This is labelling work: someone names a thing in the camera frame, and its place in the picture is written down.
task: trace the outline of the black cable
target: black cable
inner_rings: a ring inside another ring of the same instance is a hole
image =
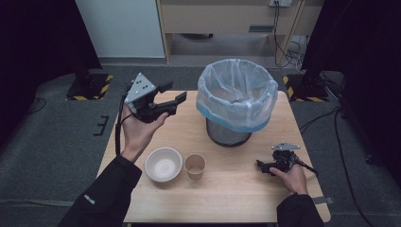
[[[314,169],[314,168],[311,167],[311,166],[308,166],[308,165],[307,165],[306,163],[304,163],[303,161],[297,160],[295,163],[298,164],[298,165],[300,165],[300,166],[305,167],[305,168],[308,169],[309,171],[311,171],[311,172],[313,172],[314,174],[316,174],[316,177],[319,177],[319,172],[318,172],[318,170]]]
[[[284,50],[281,48],[281,46],[279,45],[279,43],[277,42],[277,37],[276,37],[276,30],[277,30],[277,25],[278,25],[278,18],[280,15],[280,2],[278,1],[274,1],[274,5],[275,5],[275,12],[274,12],[274,30],[273,30],[273,35],[274,35],[274,42],[276,45],[275,51],[274,51],[274,63],[277,67],[286,67],[289,64],[291,64],[290,60],[287,58],[286,53],[284,52]],[[285,65],[279,65],[277,62],[277,48],[279,48],[281,50],[281,52],[284,54],[284,56],[286,57],[287,60],[287,64]]]
[[[342,91],[344,89],[344,78],[342,78],[341,85],[338,85],[335,81],[333,81],[330,77],[328,77],[324,72],[322,72],[322,75],[324,77],[323,81],[331,84],[332,86],[335,87],[335,89],[342,94]]]
[[[321,115],[321,116],[318,116],[318,117],[314,118],[313,120],[308,121],[307,123],[305,123],[305,124],[300,128],[300,130],[301,130],[301,129],[304,129],[303,131],[301,131],[301,134],[304,134],[304,132],[307,130],[307,128],[309,128],[309,126],[312,125],[312,123],[314,123],[315,121],[321,119],[322,117],[331,115],[331,114],[335,113],[336,111],[338,111],[338,110],[340,110],[340,109],[341,109],[341,106],[335,107],[331,112],[325,113],[325,114],[323,114],[323,115]]]
[[[298,51],[294,51],[294,50],[287,50],[287,54],[286,56],[290,58],[289,63],[292,65],[297,65],[300,64],[300,62],[303,61],[305,54],[301,53],[301,45],[297,42],[291,41],[293,44],[297,44],[298,45]]]
[[[133,113],[131,113],[131,114],[129,114],[128,116],[126,116],[126,117],[124,117],[124,119],[122,119],[122,121],[121,121],[121,125],[123,124],[123,122],[125,121],[125,120],[127,120],[130,116],[133,116]]]
[[[34,114],[34,113],[37,113],[37,112],[41,111],[41,110],[46,106],[46,104],[47,104],[46,100],[44,100],[44,99],[41,98],[41,97],[35,97],[35,100],[38,101],[38,102],[42,100],[42,101],[44,102],[43,106],[42,106],[41,108],[39,108],[38,110],[36,110],[36,111],[28,112],[28,113],[26,113],[26,114]]]
[[[309,45],[309,36],[305,36],[305,45],[307,49],[307,46]]]
[[[44,200],[0,200],[0,206],[55,206],[70,207],[72,201],[44,201]]]
[[[125,94],[121,97],[120,100],[120,106],[118,109],[118,116],[117,116],[117,122],[115,123],[115,134],[114,134],[114,140],[115,140],[115,155],[120,155],[121,154],[121,140],[120,140],[120,135],[121,135],[121,125],[123,123],[124,120],[126,120],[128,118],[127,117],[124,118],[123,121],[121,121],[121,116],[123,113],[123,108],[124,108],[124,101],[128,95],[128,91],[130,90],[131,86],[128,86],[126,88]]]
[[[337,116],[338,116],[340,111],[341,110],[337,110],[336,111],[336,115],[334,116],[334,127],[335,127],[335,130],[336,130],[337,142],[339,144],[340,156],[341,156],[342,166],[344,167],[344,171],[345,171],[345,177],[347,179],[348,187],[350,189],[351,197],[352,197],[352,200],[354,202],[355,207],[359,211],[359,213],[362,216],[362,218],[366,221],[366,223],[368,223],[369,226],[374,227],[374,225],[365,217],[365,215],[363,214],[362,210],[359,207],[359,204],[357,203],[357,199],[356,199],[355,193],[354,193],[354,188],[352,187],[350,176],[348,174],[348,169],[347,169],[347,166],[345,164],[344,154],[342,152],[341,140],[340,140],[340,137],[339,137],[339,129],[337,127]]]
[[[330,88],[330,90],[335,91],[338,95],[342,94],[342,88],[332,80],[329,79],[322,79],[322,85],[325,85]]]

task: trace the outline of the black jacket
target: black jacket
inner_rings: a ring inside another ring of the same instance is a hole
[[[59,226],[121,227],[131,202],[131,192],[142,171],[117,156],[94,183],[74,202]],[[313,200],[308,195],[287,197],[277,207],[280,227],[323,226]]]

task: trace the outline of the trash can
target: trash can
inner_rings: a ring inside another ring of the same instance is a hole
[[[277,89],[270,73],[251,61],[230,59],[207,65],[198,81],[196,106],[206,118],[211,140],[236,147],[266,127]]]

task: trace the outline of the yellow and black tape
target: yellow and black tape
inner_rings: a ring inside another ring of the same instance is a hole
[[[110,86],[110,82],[111,82],[112,78],[113,78],[112,75],[107,76],[99,94],[96,94],[95,96],[69,96],[67,98],[67,100],[86,101],[86,100],[103,99],[103,97],[106,95],[107,90],[109,90],[109,86]]]
[[[321,97],[315,97],[315,96],[297,97],[295,95],[294,88],[292,87],[291,83],[289,82],[289,79],[287,76],[283,77],[283,81],[284,81],[287,91],[288,91],[289,100],[291,100],[291,101],[316,101],[316,102],[328,101],[327,98],[321,98]]]

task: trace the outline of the brown paper cup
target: brown paper cup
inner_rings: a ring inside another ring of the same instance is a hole
[[[202,175],[206,162],[200,154],[194,153],[186,157],[184,162],[185,170],[192,181],[199,180]]]

